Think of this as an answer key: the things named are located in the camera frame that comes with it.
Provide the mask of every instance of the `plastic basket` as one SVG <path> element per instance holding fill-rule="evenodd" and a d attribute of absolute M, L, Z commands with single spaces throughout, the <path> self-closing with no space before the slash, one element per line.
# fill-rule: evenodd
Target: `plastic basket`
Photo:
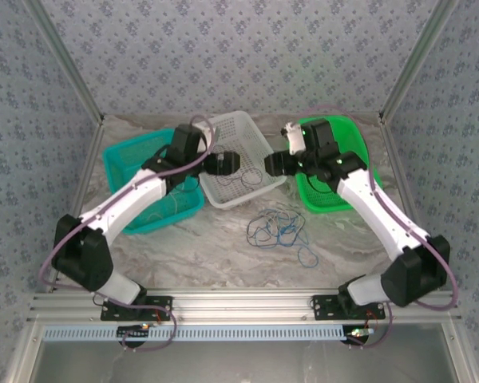
<path fill-rule="evenodd" d="M 355 152 L 367 163 L 366 145 L 357 126 L 349 118 L 344 116 L 312 117 L 300 120 L 299 123 L 304 124 L 308 121 L 321 120 L 323 118 L 330 122 L 340 152 Z M 376 170 L 374 170 L 374 178 L 381 187 L 382 181 Z M 297 174 L 296 183 L 298 184 L 300 198 L 307 208 L 314 213 L 330 213 L 352 208 L 348 202 L 334 193 L 327 184 L 318 181 L 315 176 L 310 177 L 308 180 L 304 174 Z"/>
<path fill-rule="evenodd" d="M 106 178 L 110 191 L 117 192 L 127 184 L 157 149 L 170 144 L 174 129 L 164 129 L 120 144 L 103 152 Z M 156 201 L 141 212 L 125 229 L 125 234 L 143 234 L 187 219 L 204 205 L 204 195 L 195 178 L 187 177 L 164 198 Z"/>
<path fill-rule="evenodd" d="M 210 121 L 218 136 L 213 152 L 239 153 L 241 168 L 238 174 L 244 174 L 244 181 L 251 178 L 249 184 L 234 180 L 224 185 L 223 179 L 217 180 L 216 176 L 201 174 L 200 184 L 211 205 L 228 209 L 267 193 L 285 182 L 285 176 L 272 177 L 264 170 L 264 157 L 272 154 L 273 149 L 247 113 L 236 111 L 213 117 Z"/>

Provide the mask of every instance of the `table surface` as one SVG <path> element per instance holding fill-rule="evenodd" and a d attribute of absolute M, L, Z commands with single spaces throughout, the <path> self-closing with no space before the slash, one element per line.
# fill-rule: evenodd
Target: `table surface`
<path fill-rule="evenodd" d="M 274 150 L 284 148 L 280 129 L 295 120 L 288 115 L 252 115 Z M 93 166 L 82 211 L 110 196 L 102 152 L 134 136 L 188 122 L 186 116 L 106 116 L 104 135 Z M 394 173 L 376 116 L 362 117 L 362 133 L 387 195 L 401 207 Z M 319 257 L 317 267 L 302 267 L 298 247 L 261 250 L 246 240 L 248 222 L 259 211 L 285 208 L 303 214 L 310 248 Z M 111 246 L 115 267 L 146 287 L 337 287 L 361 274 L 385 270 L 389 259 L 373 231 L 355 211 L 316 215 L 298 195 L 293 177 L 231 210 L 214 208 L 207 200 L 191 219 L 145 234 L 120 234 Z M 304 262 L 312 263 L 302 253 Z"/>

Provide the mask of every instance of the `white basket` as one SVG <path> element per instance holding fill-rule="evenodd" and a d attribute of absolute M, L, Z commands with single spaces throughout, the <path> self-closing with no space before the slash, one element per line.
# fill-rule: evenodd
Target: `white basket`
<path fill-rule="evenodd" d="M 216 145 L 219 145 L 213 152 L 237 152 L 241 156 L 239 172 L 252 169 L 260 171 L 260 173 L 257 171 L 247 172 L 243 180 L 246 180 L 249 174 L 257 177 L 258 180 L 259 174 L 262 175 L 260 184 L 250 185 L 243 184 L 240 180 L 234 180 L 227 184 L 228 182 L 223 181 L 226 179 L 219 183 L 216 176 L 201 174 L 200 184 L 211 205 L 219 209 L 229 209 L 267 193 L 286 181 L 286 176 L 272 177 L 264 170 L 264 157 L 272 154 L 273 149 L 246 112 L 236 111 L 222 114 L 209 120 L 216 130 Z"/>

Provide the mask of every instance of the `wall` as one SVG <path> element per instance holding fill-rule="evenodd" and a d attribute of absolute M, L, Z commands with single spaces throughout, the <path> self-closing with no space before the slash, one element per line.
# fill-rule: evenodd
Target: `wall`
<path fill-rule="evenodd" d="M 420 216 L 451 266 L 479 358 L 479 0 L 461 0 L 390 122 Z"/>
<path fill-rule="evenodd" d="M 103 113 L 378 111 L 436 0 L 43 0 Z"/>
<path fill-rule="evenodd" d="M 93 130 L 21 1 L 0 0 L 0 381 Z"/>

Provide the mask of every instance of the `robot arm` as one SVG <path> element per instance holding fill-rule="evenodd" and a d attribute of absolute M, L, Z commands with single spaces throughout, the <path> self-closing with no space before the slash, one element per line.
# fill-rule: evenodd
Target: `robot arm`
<path fill-rule="evenodd" d="M 95 219 L 61 248 L 53 257 L 52 266 L 88 291 L 128 305 L 138 302 L 144 288 L 114 269 L 109 247 L 126 225 L 183 183 L 187 176 L 197 177 L 201 172 L 226 176 L 240 168 L 240 156 L 225 152 L 210 154 L 202 163 L 184 172 L 155 176 L 194 161 L 207 149 L 210 138 L 206 133 L 197 125 L 178 126 L 172 143 L 165 149 L 165 156 L 155 154 L 146 160 L 124 187 L 94 209 L 78 218 L 62 217 L 57 224 L 55 244 L 82 222 Z"/>
<path fill-rule="evenodd" d="M 339 151 L 328 121 L 288 124 L 282 134 L 289 141 L 289 149 L 266 157 L 268 174 L 278 176 L 302 172 L 307 176 L 317 176 L 360 214 L 393 261 L 382 274 L 363 275 L 339 287 L 338 300 L 345 312 L 355 312 L 372 302 L 391 301 L 398 306 L 407 306 L 445 284 L 446 273 L 434 256 L 399 226 L 374 197 L 366 164 L 353 152 Z M 427 239 L 441 257 L 449 261 L 449 243 L 443 237 L 431 238 L 378 185 L 375 191 L 412 232 Z"/>

